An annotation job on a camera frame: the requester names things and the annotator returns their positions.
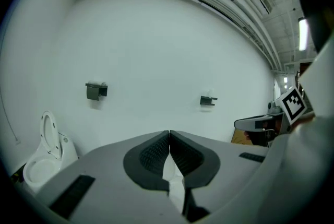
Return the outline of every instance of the cardboard box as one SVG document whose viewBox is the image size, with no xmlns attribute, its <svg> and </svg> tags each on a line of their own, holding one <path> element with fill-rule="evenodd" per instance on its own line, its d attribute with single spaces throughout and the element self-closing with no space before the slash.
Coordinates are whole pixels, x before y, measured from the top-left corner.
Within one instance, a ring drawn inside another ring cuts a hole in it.
<svg viewBox="0 0 334 224">
<path fill-rule="evenodd" d="M 246 139 L 246 136 L 244 135 L 243 130 L 236 129 L 234 131 L 231 143 L 237 143 L 237 144 L 245 144 L 245 145 L 253 145 L 252 141 L 249 139 Z"/>
</svg>

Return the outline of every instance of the black slot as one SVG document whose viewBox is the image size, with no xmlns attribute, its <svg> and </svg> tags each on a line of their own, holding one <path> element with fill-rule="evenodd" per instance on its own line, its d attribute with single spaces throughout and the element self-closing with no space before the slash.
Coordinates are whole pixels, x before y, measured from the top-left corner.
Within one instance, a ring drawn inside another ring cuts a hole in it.
<svg viewBox="0 0 334 224">
<path fill-rule="evenodd" d="M 50 206 L 50 209 L 63 218 L 68 219 L 94 180 L 95 178 L 91 176 L 79 176 Z"/>
<path fill-rule="evenodd" d="M 260 162 L 262 163 L 263 160 L 265 159 L 265 156 L 261 156 L 261 155 L 254 155 L 254 154 L 250 154 L 248 152 L 243 152 L 242 154 L 239 155 L 239 157 L 251 160 L 251 161 L 256 161 L 256 162 Z"/>
<path fill-rule="evenodd" d="M 255 121 L 255 128 L 256 129 L 263 128 L 263 121 Z"/>
</svg>

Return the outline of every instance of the toilet paper holder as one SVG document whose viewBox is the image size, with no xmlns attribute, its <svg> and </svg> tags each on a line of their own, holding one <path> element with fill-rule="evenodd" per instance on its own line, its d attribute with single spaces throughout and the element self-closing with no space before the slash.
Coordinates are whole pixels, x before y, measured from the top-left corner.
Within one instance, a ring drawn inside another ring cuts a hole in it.
<svg viewBox="0 0 334 224">
<path fill-rule="evenodd" d="M 98 84 L 91 84 L 86 83 L 87 86 L 87 99 L 89 100 L 100 100 L 100 96 L 105 96 L 107 94 L 108 86 L 104 83 L 98 85 Z"/>
<path fill-rule="evenodd" d="M 218 98 L 212 98 L 212 97 L 206 97 L 206 96 L 200 96 L 200 105 L 209 105 L 214 106 L 215 104 L 212 103 L 213 100 L 218 100 Z"/>
</svg>

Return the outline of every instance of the toilet bowl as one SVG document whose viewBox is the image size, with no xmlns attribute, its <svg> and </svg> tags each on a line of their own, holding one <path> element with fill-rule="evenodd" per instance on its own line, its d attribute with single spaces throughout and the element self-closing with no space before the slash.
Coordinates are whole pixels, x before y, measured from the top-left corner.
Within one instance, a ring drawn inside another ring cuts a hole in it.
<svg viewBox="0 0 334 224">
<path fill-rule="evenodd" d="M 58 133 L 55 118 L 45 111 L 40 123 L 41 142 L 23 169 L 23 178 L 30 189 L 39 189 L 59 171 L 78 160 L 72 140 Z"/>
</svg>

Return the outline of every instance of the wall-mounted fixture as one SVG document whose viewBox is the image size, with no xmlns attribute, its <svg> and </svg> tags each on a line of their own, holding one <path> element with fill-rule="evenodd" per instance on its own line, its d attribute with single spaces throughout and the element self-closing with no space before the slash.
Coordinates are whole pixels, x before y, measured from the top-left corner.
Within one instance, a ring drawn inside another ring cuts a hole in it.
<svg viewBox="0 0 334 224">
<path fill-rule="evenodd" d="M 214 106 L 212 103 L 212 100 L 218 100 L 218 98 L 211 98 L 211 97 L 206 97 L 206 96 L 200 96 L 200 105 L 210 105 Z"/>
<path fill-rule="evenodd" d="M 105 96 L 108 86 L 104 83 L 101 85 L 87 83 L 87 99 L 98 101 L 100 96 Z"/>
<path fill-rule="evenodd" d="M 307 47 L 308 23 L 305 18 L 299 18 L 299 50 L 304 51 Z"/>
</svg>

